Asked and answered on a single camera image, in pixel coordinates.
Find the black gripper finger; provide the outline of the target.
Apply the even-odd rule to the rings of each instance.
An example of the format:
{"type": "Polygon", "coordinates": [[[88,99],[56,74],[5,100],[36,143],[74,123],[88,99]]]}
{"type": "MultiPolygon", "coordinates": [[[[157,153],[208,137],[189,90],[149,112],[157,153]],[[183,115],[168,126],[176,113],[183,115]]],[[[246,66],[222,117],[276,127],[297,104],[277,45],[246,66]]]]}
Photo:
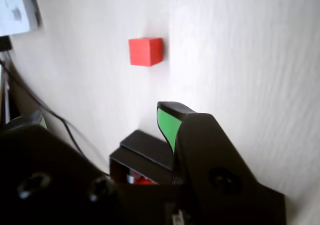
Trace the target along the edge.
{"type": "Polygon", "coordinates": [[[38,122],[19,117],[0,129],[3,225],[121,225],[104,172],[38,122]]]}
{"type": "Polygon", "coordinates": [[[258,182],[213,115],[160,101],[157,124],[173,151],[172,171],[187,189],[185,212],[194,224],[285,224],[284,195],[258,182]]]}

